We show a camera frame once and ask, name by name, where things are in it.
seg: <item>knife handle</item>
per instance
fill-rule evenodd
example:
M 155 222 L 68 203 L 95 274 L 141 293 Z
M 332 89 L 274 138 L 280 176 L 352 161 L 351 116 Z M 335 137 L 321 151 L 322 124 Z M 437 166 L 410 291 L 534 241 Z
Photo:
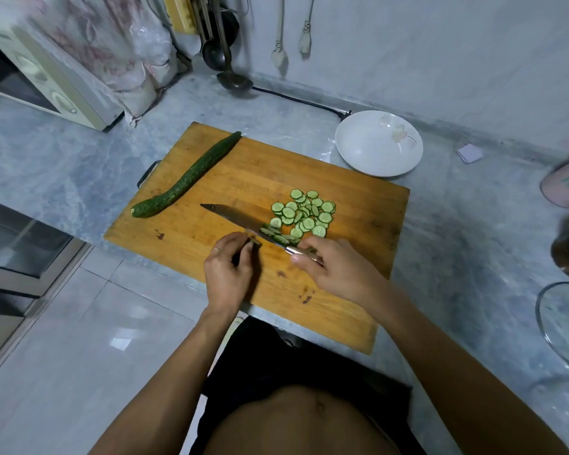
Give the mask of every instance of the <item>knife handle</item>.
M 309 258 L 314 260 L 320 266 L 325 266 L 325 263 L 323 262 L 322 257 L 319 257 L 316 254 L 316 249 L 314 249 L 313 247 L 307 247 L 305 249 L 300 249 L 299 247 L 295 247 L 295 246 L 287 246 L 285 248 L 285 250 L 290 254 L 299 253 L 299 254 L 307 255 Z

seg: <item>kitchen knife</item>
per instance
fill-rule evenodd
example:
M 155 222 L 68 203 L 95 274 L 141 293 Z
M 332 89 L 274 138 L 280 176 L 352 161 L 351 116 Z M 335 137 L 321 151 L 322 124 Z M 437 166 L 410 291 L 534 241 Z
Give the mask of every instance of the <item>kitchen knife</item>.
M 211 212 L 214 212 L 217 215 L 222 216 L 224 219 L 242 227 L 246 230 L 253 232 L 254 234 L 262 237 L 266 241 L 270 241 L 272 244 L 276 244 L 277 246 L 282 247 L 286 252 L 293 254 L 299 253 L 307 255 L 309 258 L 314 260 L 320 266 L 325 266 L 321 257 L 316 255 L 316 250 L 312 247 L 308 247 L 306 249 L 299 249 L 295 246 L 285 246 L 284 244 L 279 243 L 270 235 L 266 235 L 265 233 L 261 232 L 261 228 L 264 228 L 265 224 L 256 218 L 253 218 L 239 210 L 231 206 L 226 206 L 225 204 L 201 204 L 200 206 L 204 207 Z

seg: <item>wooden cutting board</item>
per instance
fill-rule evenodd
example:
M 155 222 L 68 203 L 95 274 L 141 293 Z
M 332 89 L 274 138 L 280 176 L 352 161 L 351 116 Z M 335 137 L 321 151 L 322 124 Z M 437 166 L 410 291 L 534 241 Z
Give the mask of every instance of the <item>wooden cutting board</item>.
M 229 133 L 193 122 L 107 230 L 105 238 L 129 251 L 204 282 L 203 261 L 234 224 L 200 203 L 228 204 L 261 220 L 286 203 L 293 189 L 316 190 L 337 205 L 328 238 L 346 238 L 385 276 L 390 275 L 409 190 L 246 137 L 173 206 L 150 218 L 130 207 L 166 191 L 213 144 Z M 351 348 L 370 354 L 377 325 L 359 306 L 319 290 L 293 267 L 289 255 L 264 241 L 250 302 Z

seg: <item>white tile floor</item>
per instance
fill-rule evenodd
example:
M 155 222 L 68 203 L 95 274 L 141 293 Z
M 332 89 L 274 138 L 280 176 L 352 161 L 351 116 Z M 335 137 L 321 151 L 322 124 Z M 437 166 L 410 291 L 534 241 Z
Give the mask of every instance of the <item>white tile floor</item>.
M 206 304 L 205 294 L 93 249 L 0 367 L 0 455 L 86 454 Z M 182 453 L 194 438 L 195 427 Z

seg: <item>hand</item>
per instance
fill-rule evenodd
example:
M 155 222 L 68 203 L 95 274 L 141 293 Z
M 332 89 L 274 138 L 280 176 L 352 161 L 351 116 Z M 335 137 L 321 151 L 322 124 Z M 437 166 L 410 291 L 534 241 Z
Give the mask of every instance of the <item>hand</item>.
M 322 257 L 324 268 L 305 255 L 291 255 L 291 261 L 308 273 L 320 289 L 356 302 L 363 308 L 379 297 L 381 289 L 388 284 L 377 268 L 346 240 L 311 236 L 297 247 L 313 247 Z
M 232 318 L 236 316 L 249 289 L 253 267 L 251 252 L 253 243 L 241 232 L 230 233 L 215 243 L 205 260 L 205 280 L 211 313 L 222 313 Z M 240 251 L 238 266 L 232 264 L 232 257 Z

